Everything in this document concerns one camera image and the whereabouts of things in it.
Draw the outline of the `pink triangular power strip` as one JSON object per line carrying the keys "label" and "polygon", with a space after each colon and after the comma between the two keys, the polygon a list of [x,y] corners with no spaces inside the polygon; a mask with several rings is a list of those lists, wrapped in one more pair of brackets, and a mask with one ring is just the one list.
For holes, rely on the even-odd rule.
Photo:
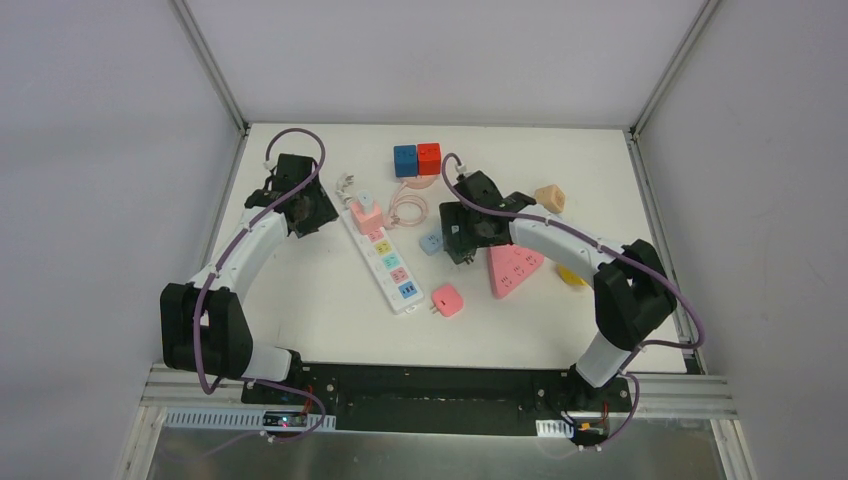
{"label": "pink triangular power strip", "polygon": [[517,245],[503,245],[489,248],[487,259],[491,291],[500,300],[533,275],[545,257]]}

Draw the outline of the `blue cube socket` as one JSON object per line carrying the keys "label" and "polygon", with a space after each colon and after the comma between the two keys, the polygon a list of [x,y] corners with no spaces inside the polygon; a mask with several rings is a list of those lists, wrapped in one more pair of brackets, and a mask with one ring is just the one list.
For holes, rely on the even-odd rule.
{"label": "blue cube socket", "polygon": [[397,178],[418,175],[418,153],[416,145],[397,145],[393,148],[393,165]]}

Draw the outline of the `yellow cube socket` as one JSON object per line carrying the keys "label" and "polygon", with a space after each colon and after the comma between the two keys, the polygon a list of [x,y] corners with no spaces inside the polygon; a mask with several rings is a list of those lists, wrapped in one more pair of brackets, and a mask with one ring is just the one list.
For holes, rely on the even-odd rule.
{"label": "yellow cube socket", "polygon": [[567,269],[563,265],[556,266],[556,272],[559,278],[566,284],[575,288],[582,288],[587,285],[586,281],[579,275]]}

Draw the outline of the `red cube socket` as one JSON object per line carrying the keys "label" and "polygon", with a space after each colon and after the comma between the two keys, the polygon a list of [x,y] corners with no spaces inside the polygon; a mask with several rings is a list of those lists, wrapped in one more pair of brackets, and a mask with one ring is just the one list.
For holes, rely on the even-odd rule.
{"label": "red cube socket", "polygon": [[422,143],[416,146],[418,175],[433,176],[441,172],[441,147],[439,143]]}

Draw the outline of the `pink cube socket adapter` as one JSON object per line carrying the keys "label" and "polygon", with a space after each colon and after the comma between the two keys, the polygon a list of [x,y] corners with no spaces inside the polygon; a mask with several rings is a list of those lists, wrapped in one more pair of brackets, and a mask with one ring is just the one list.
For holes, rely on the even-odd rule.
{"label": "pink cube socket adapter", "polygon": [[350,207],[354,226],[361,235],[368,235],[384,227],[384,215],[377,203],[366,210],[359,201],[354,201]]}

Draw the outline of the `pink plug adapter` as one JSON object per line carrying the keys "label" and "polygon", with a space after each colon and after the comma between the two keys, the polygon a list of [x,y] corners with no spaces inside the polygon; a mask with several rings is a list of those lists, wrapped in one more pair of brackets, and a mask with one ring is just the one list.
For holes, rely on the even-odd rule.
{"label": "pink plug adapter", "polygon": [[436,288],[431,293],[433,313],[438,313],[444,318],[450,318],[464,308],[464,299],[459,291],[451,284],[445,284]]}

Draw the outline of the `white USB charger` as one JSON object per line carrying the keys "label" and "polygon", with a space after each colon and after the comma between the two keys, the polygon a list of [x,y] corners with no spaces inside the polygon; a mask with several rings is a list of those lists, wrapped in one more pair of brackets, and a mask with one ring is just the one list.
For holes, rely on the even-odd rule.
{"label": "white USB charger", "polygon": [[371,214],[374,209],[374,201],[372,195],[367,190],[360,190],[356,194],[356,200],[359,209],[365,214]]}

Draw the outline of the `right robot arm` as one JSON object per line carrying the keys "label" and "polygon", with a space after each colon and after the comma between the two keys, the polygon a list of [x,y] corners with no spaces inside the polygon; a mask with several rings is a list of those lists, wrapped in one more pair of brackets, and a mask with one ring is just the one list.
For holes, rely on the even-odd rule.
{"label": "right robot arm", "polygon": [[695,337],[661,346],[695,351],[704,344],[700,317],[667,278],[652,244],[610,242],[567,224],[526,194],[504,196],[482,171],[467,173],[454,153],[441,162],[443,176],[450,162],[457,178],[446,185],[455,199],[440,204],[439,216],[443,248],[455,264],[472,263],[481,249],[517,245],[564,266],[592,289],[597,332],[565,376],[573,405],[590,410],[603,402],[608,384],[655,345],[651,334],[678,308],[692,321]]}

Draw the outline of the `pink round socket base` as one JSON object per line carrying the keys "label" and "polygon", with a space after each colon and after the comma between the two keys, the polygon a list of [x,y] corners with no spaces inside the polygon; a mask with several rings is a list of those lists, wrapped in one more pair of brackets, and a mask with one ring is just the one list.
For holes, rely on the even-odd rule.
{"label": "pink round socket base", "polygon": [[414,177],[401,177],[402,184],[412,190],[424,190],[432,186],[438,179],[437,175],[419,175]]}

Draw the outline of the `white power strip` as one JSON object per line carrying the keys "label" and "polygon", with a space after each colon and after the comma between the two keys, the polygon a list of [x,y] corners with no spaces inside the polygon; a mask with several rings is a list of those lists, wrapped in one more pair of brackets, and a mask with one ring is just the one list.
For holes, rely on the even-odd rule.
{"label": "white power strip", "polygon": [[340,218],[390,310],[395,315],[412,313],[425,300],[424,291],[387,231],[363,235],[349,210]]}

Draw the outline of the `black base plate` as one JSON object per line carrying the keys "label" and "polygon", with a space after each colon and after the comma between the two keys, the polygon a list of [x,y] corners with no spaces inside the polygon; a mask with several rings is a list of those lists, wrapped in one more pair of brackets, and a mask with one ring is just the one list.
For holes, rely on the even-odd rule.
{"label": "black base plate", "polygon": [[322,401],[336,429],[359,432],[531,436],[539,421],[627,414],[623,378],[599,390],[571,371],[306,363],[288,386]]}

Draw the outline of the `tan cube socket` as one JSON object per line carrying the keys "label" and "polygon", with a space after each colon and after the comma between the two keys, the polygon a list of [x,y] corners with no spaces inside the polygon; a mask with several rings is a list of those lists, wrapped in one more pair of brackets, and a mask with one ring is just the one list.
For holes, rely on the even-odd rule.
{"label": "tan cube socket", "polygon": [[560,214],[565,209],[566,195],[556,184],[537,188],[533,197],[551,213]]}

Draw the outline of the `aluminium frame rail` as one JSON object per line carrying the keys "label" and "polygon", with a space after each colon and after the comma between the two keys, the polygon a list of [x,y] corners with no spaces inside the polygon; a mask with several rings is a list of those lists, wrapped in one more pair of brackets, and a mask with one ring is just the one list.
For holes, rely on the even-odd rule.
{"label": "aluminium frame rail", "polygon": [[150,368],[141,405],[230,407],[241,403],[242,391],[242,382],[224,380],[212,394],[207,395],[195,372],[174,370],[157,363]]}

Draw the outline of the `light blue power strip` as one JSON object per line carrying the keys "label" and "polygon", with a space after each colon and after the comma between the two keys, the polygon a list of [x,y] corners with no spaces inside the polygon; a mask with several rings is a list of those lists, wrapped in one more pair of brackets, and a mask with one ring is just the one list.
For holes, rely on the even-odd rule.
{"label": "light blue power strip", "polygon": [[435,228],[419,239],[419,247],[427,256],[434,256],[444,251],[444,239],[441,228]]}

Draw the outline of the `dark green cube adapter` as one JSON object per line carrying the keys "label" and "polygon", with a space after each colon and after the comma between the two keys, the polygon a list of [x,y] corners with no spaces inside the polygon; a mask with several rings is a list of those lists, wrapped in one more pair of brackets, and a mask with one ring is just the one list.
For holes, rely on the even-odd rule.
{"label": "dark green cube adapter", "polygon": [[474,262],[477,246],[458,224],[443,225],[442,235],[444,250],[455,265]]}

